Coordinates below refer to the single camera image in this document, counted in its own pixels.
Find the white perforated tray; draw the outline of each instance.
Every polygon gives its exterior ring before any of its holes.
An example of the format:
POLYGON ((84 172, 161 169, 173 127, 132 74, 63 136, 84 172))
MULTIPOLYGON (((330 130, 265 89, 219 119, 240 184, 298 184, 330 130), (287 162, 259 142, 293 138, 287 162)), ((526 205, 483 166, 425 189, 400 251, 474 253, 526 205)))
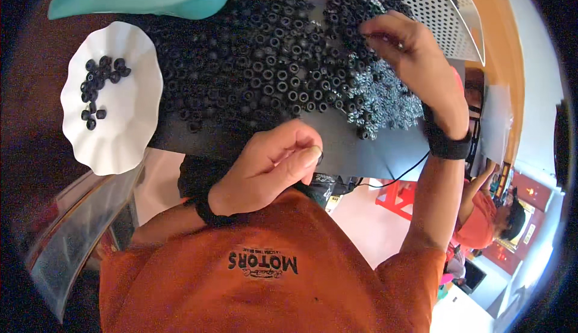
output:
POLYGON ((402 0, 433 32, 447 58, 486 64, 480 15, 472 0, 402 0))

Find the white scalloped dish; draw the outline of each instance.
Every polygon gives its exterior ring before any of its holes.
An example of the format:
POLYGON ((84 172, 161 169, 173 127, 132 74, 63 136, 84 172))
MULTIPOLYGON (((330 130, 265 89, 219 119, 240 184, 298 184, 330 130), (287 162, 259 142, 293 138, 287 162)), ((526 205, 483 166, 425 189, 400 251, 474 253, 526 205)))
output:
POLYGON ((119 174, 137 166, 157 128, 162 93, 163 76, 154 44, 140 28, 112 22, 89 34, 68 64, 68 79, 60 94, 62 132, 76 160, 96 175, 119 174), (97 109, 105 109, 106 118, 96 120, 96 127, 89 131, 80 118, 82 110, 88 109, 80 98, 80 84, 88 73, 86 62, 98 63, 103 55, 113 61, 124 58, 132 71, 119 83, 106 80, 98 91, 97 109))

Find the black cord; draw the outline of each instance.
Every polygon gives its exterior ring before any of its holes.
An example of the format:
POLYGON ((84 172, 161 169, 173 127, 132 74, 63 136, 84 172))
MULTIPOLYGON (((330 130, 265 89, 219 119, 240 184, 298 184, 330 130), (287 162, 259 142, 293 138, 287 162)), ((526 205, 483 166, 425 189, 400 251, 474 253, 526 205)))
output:
MULTIPOLYGON (((412 167, 410 167, 406 172, 404 172, 403 174, 401 174, 401 175, 399 176, 399 178, 396 178, 396 179, 388 182, 388 183, 385 184, 385 185, 373 186, 373 185, 371 185, 371 184, 360 184, 361 181, 362 181, 362 179, 360 179, 359 182, 358 182, 353 188, 356 188, 356 187, 361 186, 361 185, 367 185, 367 186, 371 186, 371 187, 373 187, 373 188, 382 188, 382 187, 391 185, 391 184, 395 183, 396 181, 398 181, 399 179, 403 178, 409 171, 415 169, 415 168, 417 167, 417 165, 419 165, 422 161, 425 160, 426 157, 428 157, 429 154, 430 154, 430 152, 428 151, 428 152, 420 159, 420 161, 418 161, 415 165, 413 165, 412 167)), ((343 184, 343 183, 337 183, 337 184, 349 186, 349 184, 343 184)))

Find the black wrist band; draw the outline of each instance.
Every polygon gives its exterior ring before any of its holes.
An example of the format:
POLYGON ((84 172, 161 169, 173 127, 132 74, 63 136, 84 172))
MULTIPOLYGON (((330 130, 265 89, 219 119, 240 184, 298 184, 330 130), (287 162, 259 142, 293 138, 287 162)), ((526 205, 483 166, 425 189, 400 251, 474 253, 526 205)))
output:
POLYGON ((203 219, 205 224, 210 227, 223 227, 232 225, 239 220, 239 214, 234 214, 231 216, 215 215, 209 206, 209 192, 202 191, 195 194, 191 199, 187 200, 183 204, 185 207, 190 205, 195 205, 197 214, 203 219))
POLYGON ((452 140, 445 135, 439 126, 434 122, 434 114, 428 105, 423 104, 424 108, 424 134, 430 144, 432 155, 447 160, 462 160, 468 157, 472 134, 469 132, 461 140, 452 140))

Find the orange t-shirt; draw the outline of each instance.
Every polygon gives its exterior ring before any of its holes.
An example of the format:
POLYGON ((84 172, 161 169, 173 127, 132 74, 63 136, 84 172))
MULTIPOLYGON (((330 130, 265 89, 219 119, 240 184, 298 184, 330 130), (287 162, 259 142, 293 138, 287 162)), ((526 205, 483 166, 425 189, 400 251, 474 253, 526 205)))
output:
POLYGON ((375 271, 295 190, 241 226, 207 228, 101 264, 104 332, 428 332, 445 253, 375 271))
POLYGON ((497 209, 492 198, 481 191, 476 192, 472 202, 472 214, 462 227, 454 232, 453 238, 464 247, 484 249, 494 240, 497 209))

